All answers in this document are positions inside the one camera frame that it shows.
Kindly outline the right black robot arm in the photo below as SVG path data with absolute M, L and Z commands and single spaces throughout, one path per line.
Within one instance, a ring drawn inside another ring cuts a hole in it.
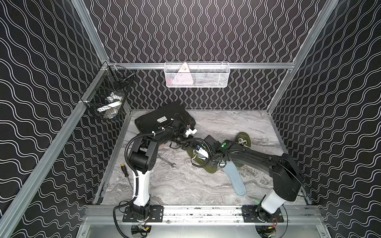
M 239 133 L 235 141 L 225 140 L 220 143 L 211 135 L 204 140 L 210 147 L 215 161 L 227 160 L 234 164 L 247 165 L 272 178 L 272 190 L 257 207 L 259 215 L 273 215 L 284 203 L 296 200 L 302 187 L 303 176 L 289 154 L 283 153 L 279 156 L 255 151 L 250 148 L 251 139 L 245 132 Z

